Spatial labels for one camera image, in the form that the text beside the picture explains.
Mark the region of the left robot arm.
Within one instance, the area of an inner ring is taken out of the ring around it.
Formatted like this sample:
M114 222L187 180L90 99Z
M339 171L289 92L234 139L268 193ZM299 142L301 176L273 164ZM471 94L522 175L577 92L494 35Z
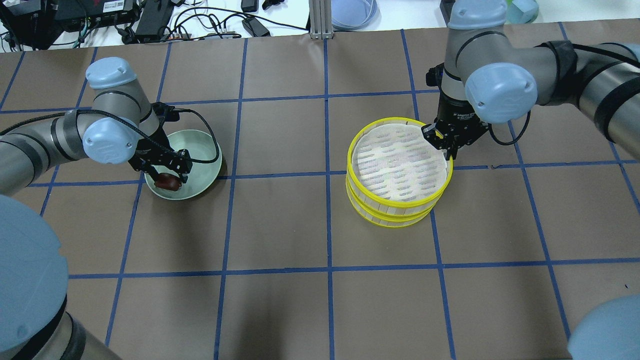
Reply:
M165 191L178 191L192 163L174 149L163 126L179 120L179 110L151 103L130 64L105 57L86 70L94 90L88 110L71 110L23 121L1 132L1 194L12 196L46 171L89 158L100 164L128 163Z

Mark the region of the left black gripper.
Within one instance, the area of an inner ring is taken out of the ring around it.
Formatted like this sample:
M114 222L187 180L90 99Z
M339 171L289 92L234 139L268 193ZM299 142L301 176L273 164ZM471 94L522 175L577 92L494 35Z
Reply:
M189 150L174 149L164 132L156 132L150 139L140 139L129 164L135 171L144 173L147 185L155 185L159 175L153 166L163 166L173 171L181 183L186 183L194 165L190 160Z

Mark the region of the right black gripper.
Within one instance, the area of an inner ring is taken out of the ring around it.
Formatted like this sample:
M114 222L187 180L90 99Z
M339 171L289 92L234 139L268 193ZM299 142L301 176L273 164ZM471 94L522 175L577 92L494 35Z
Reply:
M460 148L473 145L489 132L469 101L453 98L443 91L438 98L438 111L431 124L421 127L422 136L437 150L445 151L445 160L455 160Z

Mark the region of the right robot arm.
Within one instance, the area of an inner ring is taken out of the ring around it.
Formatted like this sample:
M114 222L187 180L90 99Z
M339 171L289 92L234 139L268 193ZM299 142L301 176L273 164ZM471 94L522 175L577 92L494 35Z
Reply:
M572 104L601 134L634 158L640 153L639 46L547 41L516 48L504 32L504 0L449 0L444 62L426 73L439 89L434 122L422 135L447 160L493 126L535 105Z

